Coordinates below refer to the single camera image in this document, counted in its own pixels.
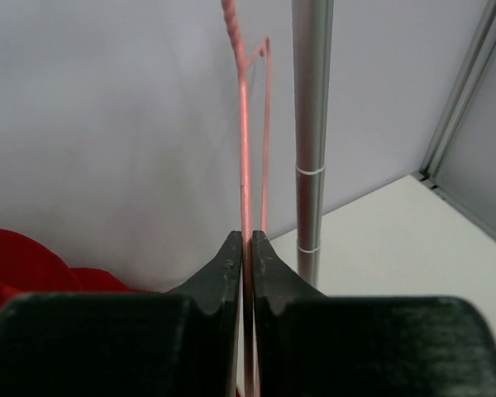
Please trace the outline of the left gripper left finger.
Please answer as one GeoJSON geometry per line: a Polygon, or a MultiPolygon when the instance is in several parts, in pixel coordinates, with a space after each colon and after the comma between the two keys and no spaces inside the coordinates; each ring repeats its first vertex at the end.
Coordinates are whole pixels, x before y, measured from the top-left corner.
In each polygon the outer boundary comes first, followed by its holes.
{"type": "Polygon", "coordinates": [[[30,291],[0,308],[0,396],[233,396],[241,235],[167,293],[30,291]]]}

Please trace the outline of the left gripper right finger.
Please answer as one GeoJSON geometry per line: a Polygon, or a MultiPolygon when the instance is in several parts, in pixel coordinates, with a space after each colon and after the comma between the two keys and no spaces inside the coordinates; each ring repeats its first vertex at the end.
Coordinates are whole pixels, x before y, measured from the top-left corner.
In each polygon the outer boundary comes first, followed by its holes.
{"type": "Polygon", "coordinates": [[[263,396],[496,396],[496,340],[453,296],[329,297],[253,233],[263,396]]]}

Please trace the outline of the pink hanger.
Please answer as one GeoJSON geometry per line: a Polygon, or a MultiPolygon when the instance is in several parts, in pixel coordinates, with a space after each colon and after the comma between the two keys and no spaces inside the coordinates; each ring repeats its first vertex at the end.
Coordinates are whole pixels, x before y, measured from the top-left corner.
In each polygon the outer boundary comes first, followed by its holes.
{"type": "Polygon", "coordinates": [[[222,0],[224,22],[227,26],[231,47],[235,56],[239,106],[240,106],[240,193],[241,193],[241,238],[242,238],[242,314],[243,314],[243,348],[244,348],[244,395],[259,396],[259,370],[256,362],[256,340],[254,323],[254,281],[251,257],[252,204],[250,191],[250,129],[248,112],[247,70],[258,57],[266,59],[265,81],[265,124],[261,177],[261,213],[260,226],[267,227],[268,211],[268,168],[269,168],[269,125],[271,103],[272,56],[269,37],[259,43],[251,55],[246,55],[236,3],[222,0]]]}

